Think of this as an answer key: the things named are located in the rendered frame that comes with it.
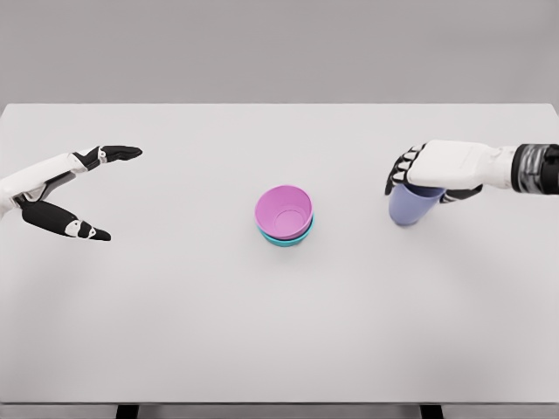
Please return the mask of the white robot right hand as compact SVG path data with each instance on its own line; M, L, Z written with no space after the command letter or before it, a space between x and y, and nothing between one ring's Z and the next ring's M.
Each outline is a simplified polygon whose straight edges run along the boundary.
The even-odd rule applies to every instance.
M384 194L390 195L397 185L443 189L439 201L453 203L477 195L485 185L510 187L510 161L501 148L432 140L411 147L396 159Z

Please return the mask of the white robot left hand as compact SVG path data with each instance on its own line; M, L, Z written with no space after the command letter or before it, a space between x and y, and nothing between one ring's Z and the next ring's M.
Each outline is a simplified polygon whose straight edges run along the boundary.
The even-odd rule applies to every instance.
M77 217L71 211L49 203L56 188L78 175L114 161L139 157L137 147L109 145L63 153L0 179L0 221L13 210L20 210L25 222L62 237L108 242L111 235Z

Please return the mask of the lavender plastic cup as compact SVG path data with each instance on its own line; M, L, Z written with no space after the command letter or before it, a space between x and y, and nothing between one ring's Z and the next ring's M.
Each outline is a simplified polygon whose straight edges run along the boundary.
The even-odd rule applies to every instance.
M423 218L440 200L445 189L398 184L390 194L389 215L400 226L410 226Z

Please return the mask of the pink plastic bowl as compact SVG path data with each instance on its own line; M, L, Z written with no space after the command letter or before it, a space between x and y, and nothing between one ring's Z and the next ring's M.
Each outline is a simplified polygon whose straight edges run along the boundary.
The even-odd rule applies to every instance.
M264 192L256 202L257 226L279 240L300 237L309 228L314 215L310 195L293 185L279 185Z

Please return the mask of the teal plastic bowl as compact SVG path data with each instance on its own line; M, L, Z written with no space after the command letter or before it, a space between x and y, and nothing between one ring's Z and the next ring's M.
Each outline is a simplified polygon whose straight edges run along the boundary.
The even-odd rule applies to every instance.
M291 247L291 246L295 246L295 245L298 245L298 244L302 243L307 238L307 236L310 234L313 227L314 227L314 216L312 216L308 228L300 236L298 236L296 238L293 238L293 239L288 239L288 240L282 240L282 239L272 237L272 236L266 234L260 227L257 227L257 229L258 229L259 233L261 234L261 236L268 243L273 244L273 245L278 246L278 247L281 247L281 248L286 248L286 247Z

